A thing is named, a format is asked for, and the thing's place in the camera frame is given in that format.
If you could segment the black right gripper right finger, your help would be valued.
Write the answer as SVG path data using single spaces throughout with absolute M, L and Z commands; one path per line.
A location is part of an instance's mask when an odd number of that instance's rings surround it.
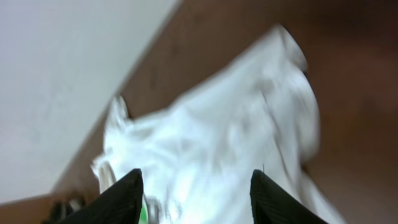
M 326 224 L 261 170 L 252 173 L 250 197 L 254 224 Z

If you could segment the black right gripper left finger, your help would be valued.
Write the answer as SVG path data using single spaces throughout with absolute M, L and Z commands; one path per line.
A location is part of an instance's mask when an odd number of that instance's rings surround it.
M 142 172 L 134 169 L 59 224 L 138 224 L 143 193 Z

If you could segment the white robot print t-shirt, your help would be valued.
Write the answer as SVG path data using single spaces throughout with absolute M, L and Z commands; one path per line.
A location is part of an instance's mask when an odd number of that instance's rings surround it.
M 276 26 L 164 110 L 131 119 L 115 98 L 91 166 L 100 191 L 140 169 L 161 223 L 252 223 L 251 176 L 262 170 L 324 221 L 343 223 L 302 170 L 320 130 L 306 66 L 294 38 Z

